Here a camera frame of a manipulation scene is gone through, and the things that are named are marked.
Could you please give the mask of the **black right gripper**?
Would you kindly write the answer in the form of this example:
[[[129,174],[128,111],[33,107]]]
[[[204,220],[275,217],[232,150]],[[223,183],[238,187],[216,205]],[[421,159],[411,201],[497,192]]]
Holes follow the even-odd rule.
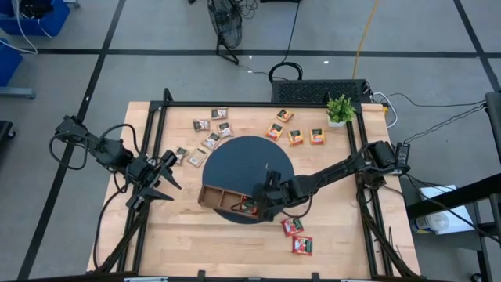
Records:
[[[256,185],[252,197],[257,207],[258,220],[262,222],[272,222],[284,208],[302,204],[302,199],[294,198],[277,178],[267,178],[262,184]]]

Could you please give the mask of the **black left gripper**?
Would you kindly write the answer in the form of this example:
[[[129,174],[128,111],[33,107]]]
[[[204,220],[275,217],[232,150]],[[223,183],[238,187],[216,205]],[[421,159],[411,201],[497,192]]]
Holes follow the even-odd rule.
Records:
[[[147,159],[141,158],[136,159],[132,163],[128,177],[137,190],[132,193],[126,206],[135,212],[139,212],[144,204],[154,200],[173,201],[173,197],[156,190],[160,185],[159,178],[161,176],[177,189],[182,189],[173,177],[172,170],[165,167],[165,163],[160,159],[156,159],[155,161],[147,161]]]

